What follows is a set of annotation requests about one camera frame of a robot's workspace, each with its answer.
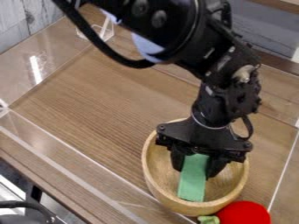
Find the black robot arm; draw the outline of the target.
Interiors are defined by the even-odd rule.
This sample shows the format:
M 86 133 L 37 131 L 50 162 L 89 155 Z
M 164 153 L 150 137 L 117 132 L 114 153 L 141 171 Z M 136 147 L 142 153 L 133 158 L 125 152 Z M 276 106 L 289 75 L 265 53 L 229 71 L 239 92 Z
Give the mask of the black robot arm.
M 154 143 L 170 152 L 172 168 L 183 169 L 191 155 L 208 157 L 205 176 L 215 177 L 229 162 L 244 162 L 252 151 L 247 137 L 233 133 L 240 119 L 252 131 L 248 115 L 261 99 L 260 61 L 251 45 L 232 30 L 229 2 L 219 0 L 85 0 L 132 32 L 142 55 L 125 58 L 98 38 L 89 22 L 68 0 L 52 0 L 93 46 L 118 64 L 142 69 L 175 64 L 200 79 L 191 116 L 156 127 Z

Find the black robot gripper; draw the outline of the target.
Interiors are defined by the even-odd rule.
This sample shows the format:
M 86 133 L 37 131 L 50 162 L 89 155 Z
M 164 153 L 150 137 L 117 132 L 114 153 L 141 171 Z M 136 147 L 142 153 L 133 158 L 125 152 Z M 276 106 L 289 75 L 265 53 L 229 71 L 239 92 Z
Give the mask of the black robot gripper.
M 172 168 L 180 172 L 185 155 L 195 153 L 209 156 L 205 176 L 213 178 L 229 161 L 243 163 L 252 151 L 251 142 L 240 137 L 231 126 L 209 129 L 189 117 L 177 122 L 161 123 L 156 127 L 157 145 L 170 148 Z

